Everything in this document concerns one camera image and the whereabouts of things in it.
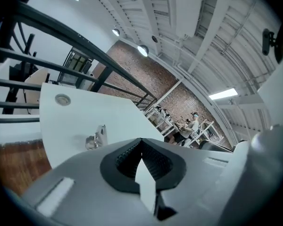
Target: white pillar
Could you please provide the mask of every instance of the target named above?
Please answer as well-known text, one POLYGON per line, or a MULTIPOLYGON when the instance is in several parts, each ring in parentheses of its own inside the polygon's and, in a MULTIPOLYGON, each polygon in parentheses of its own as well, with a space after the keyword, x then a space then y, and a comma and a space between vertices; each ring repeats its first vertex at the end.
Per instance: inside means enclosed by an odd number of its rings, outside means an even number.
POLYGON ((169 89, 167 93, 165 93, 157 102, 155 102, 152 107, 155 107, 162 102, 183 80, 184 78, 181 78, 171 89, 169 89))

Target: ceiling beam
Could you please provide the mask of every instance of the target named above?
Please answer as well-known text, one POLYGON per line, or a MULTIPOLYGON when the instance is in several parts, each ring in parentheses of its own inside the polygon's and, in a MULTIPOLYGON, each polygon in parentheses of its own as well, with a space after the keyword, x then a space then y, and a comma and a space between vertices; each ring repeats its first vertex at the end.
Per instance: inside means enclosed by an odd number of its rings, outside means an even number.
POLYGON ((123 11, 123 9, 121 8, 121 6, 119 5, 117 0, 108 0, 108 2, 110 3, 110 5, 114 8, 114 10, 116 11, 116 13, 118 14, 118 16, 120 17, 120 19, 123 21, 123 23, 125 24, 126 28, 129 30, 130 36, 133 39, 133 41, 136 44, 139 44, 140 39, 138 38, 135 30, 130 29, 130 27, 132 27, 132 24, 130 23, 127 15, 125 14, 125 12, 123 11))
MULTIPOLYGON (((259 94, 249 95, 249 96, 241 96, 232 99, 241 109, 266 109, 266 106, 261 99, 259 94)), ((236 109, 237 106, 235 104, 230 104, 230 101, 220 100, 216 101, 217 105, 221 109, 236 109)))
POLYGON ((161 45, 159 40, 159 33, 158 33, 158 27, 156 22, 156 17, 154 14, 153 6, 151 0, 138 0, 140 2, 140 5, 142 7, 142 10, 148 19, 150 29, 152 30, 152 34, 157 37, 158 43, 155 43, 155 54, 158 56, 161 52, 161 45))
MULTIPOLYGON (((210 44, 212 43, 214 37, 216 36, 221 23, 226 15, 226 12, 230 6, 232 0, 217 0, 216 7, 214 9, 214 14, 212 16, 211 22, 209 24, 206 36, 204 37, 202 44, 197 52, 196 59, 200 61, 210 44)), ((188 72, 192 73, 192 71, 198 65, 198 61, 193 60, 188 72)))
POLYGON ((176 35, 193 37, 196 32, 202 0, 176 0, 176 35))

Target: round hole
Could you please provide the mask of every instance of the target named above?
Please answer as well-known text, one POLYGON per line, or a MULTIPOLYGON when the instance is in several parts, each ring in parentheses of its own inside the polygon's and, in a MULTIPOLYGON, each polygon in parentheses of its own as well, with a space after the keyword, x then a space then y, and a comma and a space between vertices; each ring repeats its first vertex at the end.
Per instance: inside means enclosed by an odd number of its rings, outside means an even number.
POLYGON ((152 36, 152 40, 153 40, 154 42, 158 43, 158 40, 157 40, 157 38, 156 38, 155 36, 152 36))
POLYGON ((64 94, 56 95, 55 100, 56 100, 56 103, 61 106, 66 106, 71 103, 71 99, 69 98, 69 96, 64 95, 64 94))

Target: white ceiling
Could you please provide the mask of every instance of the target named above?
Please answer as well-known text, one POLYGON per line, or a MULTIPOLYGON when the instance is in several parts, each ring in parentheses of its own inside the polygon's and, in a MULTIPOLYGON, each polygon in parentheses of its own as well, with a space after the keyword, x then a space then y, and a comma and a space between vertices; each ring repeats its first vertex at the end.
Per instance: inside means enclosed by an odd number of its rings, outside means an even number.
POLYGON ((122 41, 134 46, 145 44, 153 59, 177 78, 186 78, 185 84, 201 95, 200 100, 232 145, 248 138, 246 124, 251 135, 270 126, 269 114, 257 90, 277 62, 273 50, 269 56, 262 54, 262 32, 268 28, 277 33, 280 22, 263 0, 199 0, 199 11, 191 13, 189 8, 176 10, 176 6, 183 7, 185 0, 99 1, 115 19, 122 41), (177 24, 187 25, 191 16, 197 20, 194 36, 179 37, 171 20, 177 18, 177 24), (240 109, 230 105, 228 99, 207 99, 228 88, 237 90, 240 97, 235 101, 240 109))

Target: handrail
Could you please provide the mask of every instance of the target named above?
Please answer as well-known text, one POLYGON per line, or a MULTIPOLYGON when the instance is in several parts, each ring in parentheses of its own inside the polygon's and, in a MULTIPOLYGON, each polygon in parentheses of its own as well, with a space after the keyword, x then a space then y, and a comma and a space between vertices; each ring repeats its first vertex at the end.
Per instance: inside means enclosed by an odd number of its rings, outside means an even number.
POLYGON ((39 104, 17 103, 17 102, 1 102, 0 101, 0 108, 39 109, 39 104))
MULTIPOLYGON (((36 9, 20 2, 16 1, 15 6, 10 10, 10 13, 6 18, 3 20, 0 34, 4 34, 4 29, 7 29, 8 26, 10 27, 11 24, 18 24, 19 30, 22 36, 22 39, 25 44, 25 49, 21 48, 21 45, 19 41, 17 40, 17 37, 13 30, 9 29, 9 33, 6 35, 6 37, 3 39, 4 43, 0 43, 0 57, 2 58, 12 58, 18 61, 21 61, 21 74, 22 79, 24 80, 25 76, 25 64, 30 63, 30 73, 32 70, 32 65, 39 65, 48 69, 52 69, 55 71, 62 72, 64 74, 70 74, 72 76, 75 76, 80 79, 85 79, 87 81, 94 82, 91 91, 98 92, 98 90, 101 88, 101 86, 106 86, 112 89, 116 89, 118 91, 122 91, 124 93, 127 93, 129 95, 135 96, 137 98, 140 98, 140 101, 134 101, 133 103, 136 103, 136 106, 141 108, 149 108, 154 101, 156 101, 156 97, 149 92, 141 83, 137 81, 129 72, 127 72, 124 68, 122 68, 119 64, 117 64, 111 57, 109 57, 106 53, 104 53, 102 50, 100 50, 98 47, 96 47, 93 43, 88 41, 86 38, 78 34, 76 31, 72 30, 71 28, 67 27, 63 23, 59 22, 58 20, 47 16, 36 9), (69 69, 67 67, 63 67, 60 65, 57 65, 55 63, 45 61, 39 58, 36 58, 36 52, 33 53, 33 56, 30 55, 30 46, 33 41, 33 34, 30 34, 30 37, 28 41, 26 41, 22 24, 24 23, 28 26, 32 26, 42 32, 45 32, 49 35, 52 35, 61 41, 64 41, 68 43, 69 45, 72 45, 73 48, 76 48, 80 50, 82 53, 86 54, 88 57, 93 58, 103 65, 106 66, 104 71, 101 73, 98 79, 94 78, 93 76, 89 76, 87 74, 75 71, 73 69, 69 69), (19 46, 19 49, 23 53, 15 52, 11 48, 10 45, 7 44, 8 41, 10 41, 9 37, 14 37, 16 44, 19 46), (110 76, 112 72, 116 72, 122 77, 124 77, 126 80, 128 80, 133 85, 137 86, 139 89, 141 89, 143 92, 146 93, 144 96, 137 95, 133 92, 127 91, 125 89, 122 89, 116 85, 110 84, 106 82, 107 78, 110 76)), ((19 82, 19 81, 9 81, 9 80, 3 80, 0 79, 0 86, 4 87, 10 87, 10 88, 17 88, 17 89, 27 89, 27 90, 35 90, 40 91, 41 85, 35 85, 35 84, 29 84, 25 82, 19 82)), ((38 109, 39 104, 28 104, 28 103, 15 103, 15 102, 0 102, 0 107, 2 108, 25 108, 25 109, 38 109)), ((16 122, 37 122, 39 121, 39 118, 29 118, 29 119, 23 119, 23 118, 12 118, 12 119, 4 119, 0 118, 0 123, 16 123, 16 122)))
POLYGON ((40 122, 39 117, 35 118, 0 118, 0 123, 29 123, 40 122))
POLYGON ((28 89, 28 90, 41 91, 41 85, 30 84, 30 83, 19 82, 19 81, 9 81, 9 80, 4 80, 4 79, 0 79, 0 86, 17 88, 17 89, 28 89))
POLYGON ((45 67, 45 68, 48 68, 48 69, 53 69, 53 70, 56 70, 56 71, 67 73, 67 74, 70 74, 70 75, 73 75, 73 76, 76 76, 76 77, 83 78, 83 79, 88 80, 88 81, 99 82, 96 78, 93 78, 89 75, 80 73, 78 71, 71 70, 69 68, 62 67, 60 65, 57 65, 57 64, 54 64, 52 62, 48 62, 48 61, 30 56, 30 55, 20 54, 18 52, 15 52, 15 51, 12 51, 12 50, 9 50, 9 49, 6 49, 6 48, 0 48, 0 56, 6 56, 6 57, 9 57, 9 58, 12 58, 12 59, 16 59, 16 60, 20 60, 20 61, 26 61, 26 62, 32 63, 34 65, 39 65, 39 66, 42 66, 42 67, 45 67))
POLYGON ((13 18, 16 21, 37 28, 40 31, 50 34, 72 45, 88 56, 93 57, 103 65, 110 67, 113 71, 130 81, 132 84, 139 87, 153 98, 157 99, 150 91, 148 91, 142 84, 140 84, 124 68, 118 65, 112 58, 110 58, 106 53, 104 53, 93 43, 88 41, 73 29, 20 1, 16 2, 14 8, 15 14, 13 15, 13 18))

